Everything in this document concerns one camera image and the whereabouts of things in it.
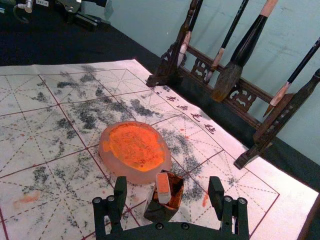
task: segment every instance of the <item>calligraphy brush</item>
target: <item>calligraphy brush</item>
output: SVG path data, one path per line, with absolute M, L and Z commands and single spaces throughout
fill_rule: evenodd
M 190 22 L 190 26 L 189 26 L 189 29 L 188 29 L 188 32 L 186 33 L 185 35 L 185 38 L 183 40 L 183 43 L 181 45 L 181 48 L 180 48 L 180 52 L 179 52 L 179 56 L 178 56 L 178 62 L 177 62 L 177 67 L 180 66 L 180 64 L 182 63 L 182 60 L 184 59 L 184 56 L 186 54 L 186 51 L 187 51 L 187 48 L 188 48 L 188 45 L 189 45 L 189 42 L 190 42 L 190 39 L 191 39 L 191 34 L 192 34 L 192 31 L 195 27 L 195 24 L 196 24 L 196 21 L 197 21 L 197 18 L 198 18 L 198 14 L 200 12 L 200 8 L 201 8 L 201 5 L 202 5 L 202 2 L 204 0 L 199 0 L 196 4 L 196 7 L 195 7 L 195 10 L 194 10 L 194 13 L 193 13 L 193 16 L 192 16 L 192 19 L 191 19 L 191 22 Z
M 241 3 L 241 6 L 234 17 L 234 20 L 230 26 L 230 29 L 229 29 L 228 33 L 226 34 L 225 39 L 221 45 L 221 48 L 219 49 L 219 52 L 217 53 L 217 55 L 215 56 L 215 58 L 213 60 L 210 71 L 208 72 L 207 76 L 205 77 L 204 83 L 207 84 L 210 82 L 210 79 L 211 79 L 212 75 L 214 74 L 214 71 L 217 69 L 217 67 L 219 65 L 219 62 L 225 52 L 226 46 L 227 46 L 232 34 L 234 33 L 234 30 L 236 29 L 236 26 L 242 16 L 242 13 L 244 12 L 244 10 L 246 8 L 248 2 L 249 2 L 249 0 L 243 0 L 243 2 Z
M 212 98 L 216 102 L 222 102 L 241 77 L 243 67 L 251 57 L 267 19 L 277 2 L 278 0 L 266 1 L 260 15 L 236 47 L 230 62 L 225 66 L 223 72 L 220 73 L 212 90 Z
M 289 79 L 286 81 L 286 83 L 283 85 L 283 87 L 275 94 L 275 96 L 272 98 L 267 110 L 265 111 L 263 117 L 265 117 L 284 97 L 286 92 L 288 91 L 289 87 L 293 83 L 293 81 L 297 78 L 301 70 L 306 66 L 306 64 L 309 62 L 309 60 L 313 57 L 313 55 L 316 53 L 316 51 L 320 47 L 320 37 L 315 42 L 315 44 L 312 46 L 310 51 L 306 54 L 304 59 L 300 62 L 298 67 L 294 70 L 294 72 L 291 74 Z

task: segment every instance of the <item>screw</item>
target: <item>screw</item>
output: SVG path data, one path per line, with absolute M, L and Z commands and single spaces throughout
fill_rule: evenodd
M 162 229 L 164 229 L 164 225 L 163 225 L 162 223 L 158 222 L 158 223 L 155 225 L 155 229 L 157 229 L 157 230 L 162 230 Z
M 239 202 L 240 202 L 241 204 L 245 204 L 245 203 L 246 203 L 246 200 L 244 200 L 243 198 L 239 198 Z
M 108 196 L 107 200 L 109 202 L 113 202 L 115 200 L 115 197 L 114 196 Z
M 95 198 L 93 199 L 93 202 L 94 202 L 95 204 L 100 203 L 100 201 L 101 201 L 101 198 L 100 198 L 100 197 L 95 197 Z
M 189 226 L 188 223 L 183 222 L 183 223 L 181 224 L 181 228 L 182 228 L 183 230 L 188 230 L 188 229 L 190 228 L 190 226 Z
M 224 198 L 224 200 L 226 200 L 227 202 L 231 202 L 231 197 L 226 196 L 226 197 Z

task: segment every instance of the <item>teal wall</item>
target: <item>teal wall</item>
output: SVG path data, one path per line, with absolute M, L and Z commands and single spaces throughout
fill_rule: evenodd
M 110 21 L 127 36 L 161 56 L 174 42 L 191 0 L 110 0 L 106 9 L 86 2 L 84 11 Z M 242 0 L 204 0 L 190 44 L 214 57 Z M 221 63 L 231 55 L 265 0 L 249 0 Z M 242 76 L 270 94 L 285 83 L 320 36 L 319 0 L 279 0 Z M 186 63 L 193 65 L 193 59 Z M 320 50 L 292 84 L 298 91 L 320 68 Z M 250 112 L 260 121 L 267 105 L 256 101 Z M 278 137 L 320 165 L 320 85 Z

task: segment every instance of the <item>carved wooden rack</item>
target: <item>carved wooden rack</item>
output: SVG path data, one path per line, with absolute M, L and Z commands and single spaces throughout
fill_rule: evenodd
M 154 87 L 160 85 L 179 84 L 183 77 L 187 77 L 200 85 L 209 94 L 212 92 L 213 88 L 205 83 L 204 80 L 210 71 L 213 59 L 189 45 L 187 47 L 187 52 L 196 57 L 192 70 L 188 70 L 184 67 L 187 60 L 186 56 L 184 57 L 182 64 L 177 67 L 179 51 L 189 29 L 190 20 L 196 4 L 197 0 L 192 0 L 186 19 L 180 28 L 176 41 L 170 46 L 168 51 L 161 56 L 161 62 L 155 74 L 150 75 L 147 80 L 148 86 Z M 224 66 L 219 65 L 217 71 L 222 72 L 223 70 Z M 236 113 L 256 129 L 256 132 L 252 136 L 254 145 L 249 150 L 242 153 L 234 162 L 234 165 L 238 169 L 242 169 L 252 158 L 265 151 L 287 121 L 311 95 L 319 82 L 320 69 L 316 71 L 311 80 L 296 94 L 286 94 L 268 117 L 263 122 L 260 122 L 250 115 L 248 111 L 257 98 L 260 98 L 269 104 L 273 96 L 244 78 L 240 78 L 238 80 L 236 85 L 230 91 L 228 97 L 222 101 L 222 104 L 230 108 L 231 111 Z

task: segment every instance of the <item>black brush handle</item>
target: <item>black brush handle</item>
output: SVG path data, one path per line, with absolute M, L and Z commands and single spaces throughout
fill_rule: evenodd
M 313 55 L 316 53 L 316 51 L 320 47 L 320 37 L 319 39 L 315 42 L 315 44 L 312 46 L 310 51 L 306 54 L 304 59 L 300 62 L 299 66 L 294 70 L 292 75 L 288 79 L 288 83 L 292 84 L 293 81 L 296 79 L 296 77 L 299 75 L 299 73 L 302 71 L 302 69 L 306 66 L 306 64 L 309 62 L 309 60 L 313 57 Z
M 223 43 L 221 45 L 222 49 L 226 48 L 226 46 L 227 46 L 232 34 L 234 33 L 234 30 L 236 29 L 236 26 L 237 26 L 237 24 L 238 24 L 238 22 L 239 22 L 239 20 L 240 20 L 240 18 L 242 16 L 242 14 L 244 13 L 244 10 L 245 10 L 248 2 L 249 2 L 249 0 L 243 0 L 242 1 L 241 6 L 240 6 L 238 12 L 236 13 L 236 15 L 234 17 L 234 20 L 233 20 L 233 22 L 231 24 L 231 27 L 230 27 L 228 33 L 226 34 L 225 39 L 224 39 L 224 41 L 223 41 Z
M 190 26 L 189 26 L 189 31 L 190 32 L 192 32 L 194 27 L 195 27 L 195 24 L 196 24 L 196 21 L 197 21 L 197 18 L 198 18 L 198 15 L 199 15 L 199 12 L 200 12 L 200 9 L 201 9 L 201 5 L 202 5 L 203 1 L 204 0 L 198 0 L 198 2 L 196 4 L 196 7 L 195 7 L 195 10 L 194 10 L 192 19 L 191 19 L 191 23 L 190 23 Z
M 256 18 L 248 32 L 236 47 L 231 57 L 231 62 L 240 67 L 243 67 L 247 63 L 247 61 L 251 57 L 253 50 L 255 49 L 255 46 L 258 42 L 262 30 L 264 29 L 267 19 L 268 18 L 263 15 L 259 15 Z

